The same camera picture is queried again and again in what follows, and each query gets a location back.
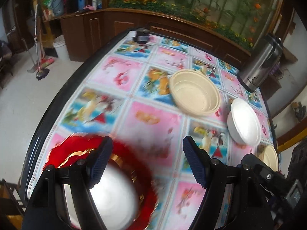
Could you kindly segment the steel thermos jug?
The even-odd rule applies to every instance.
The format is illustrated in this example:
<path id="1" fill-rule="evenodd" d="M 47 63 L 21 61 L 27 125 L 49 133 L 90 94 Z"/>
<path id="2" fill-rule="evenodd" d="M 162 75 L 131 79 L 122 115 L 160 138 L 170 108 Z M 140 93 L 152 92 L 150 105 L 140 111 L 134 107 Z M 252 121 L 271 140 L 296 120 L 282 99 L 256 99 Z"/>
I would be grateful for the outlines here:
<path id="1" fill-rule="evenodd" d="M 281 38 L 268 33 L 261 37 L 250 58 L 238 72 L 243 88 L 253 93 L 268 77 L 283 53 Z"/>

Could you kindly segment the flower painted glass screen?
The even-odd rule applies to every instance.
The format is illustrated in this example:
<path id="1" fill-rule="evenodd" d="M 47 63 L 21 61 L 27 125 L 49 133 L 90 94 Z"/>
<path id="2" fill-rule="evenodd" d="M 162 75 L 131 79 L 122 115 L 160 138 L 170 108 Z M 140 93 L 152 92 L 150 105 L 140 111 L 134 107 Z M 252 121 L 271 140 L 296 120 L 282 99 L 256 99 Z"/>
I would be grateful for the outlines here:
<path id="1" fill-rule="evenodd" d="M 205 26 L 246 50 L 267 31 L 280 0 L 110 0 L 109 6 L 158 12 Z"/>

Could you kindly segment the small beige plastic bowl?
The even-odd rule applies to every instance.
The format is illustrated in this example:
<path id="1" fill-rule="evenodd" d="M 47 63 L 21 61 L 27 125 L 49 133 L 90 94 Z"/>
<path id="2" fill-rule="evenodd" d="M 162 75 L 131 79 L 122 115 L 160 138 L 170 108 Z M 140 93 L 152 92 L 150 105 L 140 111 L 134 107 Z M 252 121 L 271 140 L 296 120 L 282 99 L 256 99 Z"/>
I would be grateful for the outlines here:
<path id="1" fill-rule="evenodd" d="M 272 145 L 258 146 L 257 157 L 273 171 L 278 171 L 278 156 Z"/>

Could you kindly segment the brown wooden cabinet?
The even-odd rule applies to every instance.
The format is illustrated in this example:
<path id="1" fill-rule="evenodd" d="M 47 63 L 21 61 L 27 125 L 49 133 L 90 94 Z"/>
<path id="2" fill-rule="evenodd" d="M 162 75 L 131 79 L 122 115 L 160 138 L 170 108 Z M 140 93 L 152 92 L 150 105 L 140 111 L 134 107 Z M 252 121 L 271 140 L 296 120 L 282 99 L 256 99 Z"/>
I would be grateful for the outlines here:
<path id="1" fill-rule="evenodd" d="M 251 53 L 206 27 L 174 16 L 138 9 L 107 8 L 84 14 L 68 14 L 49 23 L 61 26 L 69 57 L 85 61 L 119 34 L 134 28 L 198 47 L 240 69 Z"/>

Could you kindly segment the large beige plastic bowl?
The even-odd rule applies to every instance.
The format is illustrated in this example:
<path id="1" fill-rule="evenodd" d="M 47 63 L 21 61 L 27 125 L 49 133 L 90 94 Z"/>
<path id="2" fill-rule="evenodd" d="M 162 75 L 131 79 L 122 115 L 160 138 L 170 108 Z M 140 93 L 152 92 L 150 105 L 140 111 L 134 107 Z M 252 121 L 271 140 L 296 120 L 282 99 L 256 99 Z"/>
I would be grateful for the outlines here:
<path id="1" fill-rule="evenodd" d="M 208 116 L 217 112 L 221 97 L 216 85 L 203 74 L 179 70 L 169 78 L 169 90 L 175 104 L 193 116 Z"/>

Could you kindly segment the large red scalloped plate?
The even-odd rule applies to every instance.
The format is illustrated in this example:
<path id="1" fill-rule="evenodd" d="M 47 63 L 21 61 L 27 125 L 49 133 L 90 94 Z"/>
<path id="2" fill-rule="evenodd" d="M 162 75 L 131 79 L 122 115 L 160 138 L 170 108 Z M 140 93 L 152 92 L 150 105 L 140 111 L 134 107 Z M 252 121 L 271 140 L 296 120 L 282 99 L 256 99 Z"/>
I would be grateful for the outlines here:
<path id="1" fill-rule="evenodd" d="M 74 162 L 87 158 L 91 151 L 98 148 L 103 139 L 103 136 L 92 134 L 70 135 L 51 149 L 44 168 L 48 165 L 53 165 L 56 168 L 69 167 Z M 139 195 L 138 214 L 128 229 L 146 229 L 158 206 L 158 193 L 150 169 L 130 146 L 120 141 L 113 142 L 110 159 L 132 179 Z"/>

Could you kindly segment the colourful fruit tablecloth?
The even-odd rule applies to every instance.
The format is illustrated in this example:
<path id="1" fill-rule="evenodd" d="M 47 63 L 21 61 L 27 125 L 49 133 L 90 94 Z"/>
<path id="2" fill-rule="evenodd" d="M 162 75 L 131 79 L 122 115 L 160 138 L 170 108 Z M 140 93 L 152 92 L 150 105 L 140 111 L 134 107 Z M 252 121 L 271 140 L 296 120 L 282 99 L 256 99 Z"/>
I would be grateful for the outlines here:
<path id="1" fill-rule="evenodd" d="M 246 91 L 237 69 L 186 43 L 151 35 L 134 42 L 134 31 L 120 34 L 82 64 L 63 85 L 43 115 L 24 162 L 21 190 L 27 201 L 46 163 L 66 164 L 82 149 L 68 150 L 72 136 L 109 135 L 128 144 L 151 169 L 158 205 L 148 229 L 188 229 L 205 190 L 196 183 L 182 150 L 182 140 L 194 141 L 212 157 L 236 166 L 256 147 L 239 146 L 227 129 L 231 102 L 246 100 L 260 120 L 260 146 L 275 144 L 270 114 L 260 90 Z M 220 108 L 209 116 L 181 111 L 169 91 L 169 79 L 179 70 L 199 71 L 217 87 Z"/>

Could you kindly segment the white foam bowl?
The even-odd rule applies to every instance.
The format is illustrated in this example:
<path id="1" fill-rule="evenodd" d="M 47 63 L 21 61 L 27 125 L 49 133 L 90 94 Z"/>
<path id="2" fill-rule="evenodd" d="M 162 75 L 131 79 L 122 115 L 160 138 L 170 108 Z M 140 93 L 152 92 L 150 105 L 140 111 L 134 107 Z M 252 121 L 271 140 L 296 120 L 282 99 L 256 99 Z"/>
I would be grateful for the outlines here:
<path id="1" fill-rule="evenodd" d="M 227 128 L 237 144 L 256 147 L 261 141 L 262 130 L 259 119 L 252 107 L 241 98 L 231 102 Z"/>

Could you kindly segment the white plastic bucket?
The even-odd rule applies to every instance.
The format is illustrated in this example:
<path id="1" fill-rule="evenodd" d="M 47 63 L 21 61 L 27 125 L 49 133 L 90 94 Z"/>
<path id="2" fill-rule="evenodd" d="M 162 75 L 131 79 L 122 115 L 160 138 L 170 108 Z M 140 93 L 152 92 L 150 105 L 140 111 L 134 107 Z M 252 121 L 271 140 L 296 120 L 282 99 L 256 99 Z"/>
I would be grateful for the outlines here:
<path id="1" fill-rule="evenodd" d="M 69 61 L 69 53 L 66 47 L 66 42 L 63 35 L 58 36 L 53 41 L 53 47 L 57 53 L 57 56 L 60 60 Z"/>

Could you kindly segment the small black jar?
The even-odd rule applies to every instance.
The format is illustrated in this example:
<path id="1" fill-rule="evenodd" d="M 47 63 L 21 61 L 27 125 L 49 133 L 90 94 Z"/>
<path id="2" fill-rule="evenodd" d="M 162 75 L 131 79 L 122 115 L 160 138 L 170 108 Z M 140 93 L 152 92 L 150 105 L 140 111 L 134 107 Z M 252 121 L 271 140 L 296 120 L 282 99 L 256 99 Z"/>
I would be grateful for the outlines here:
<path id="1" fill-rule="evenodd" d="M 149 41 L 150 31 L 146 28 L 136 29 L 136 34 L 133 37 L 133 41 L 138 44 L 146 44 Z"/>

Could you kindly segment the white foam plate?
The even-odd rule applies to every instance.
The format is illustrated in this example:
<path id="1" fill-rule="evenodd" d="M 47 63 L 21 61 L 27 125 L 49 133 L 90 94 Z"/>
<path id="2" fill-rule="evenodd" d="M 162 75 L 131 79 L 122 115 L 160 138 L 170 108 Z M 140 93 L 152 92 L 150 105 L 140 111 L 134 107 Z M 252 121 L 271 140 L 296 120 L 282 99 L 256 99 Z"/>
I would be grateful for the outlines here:
<path id="1" fill-rule="evenodd" d="M 132 182 L 116 164 L 108 163 L 90 190 L 107 229 L 128 229 L 138 214 L 139 198 Z"/>

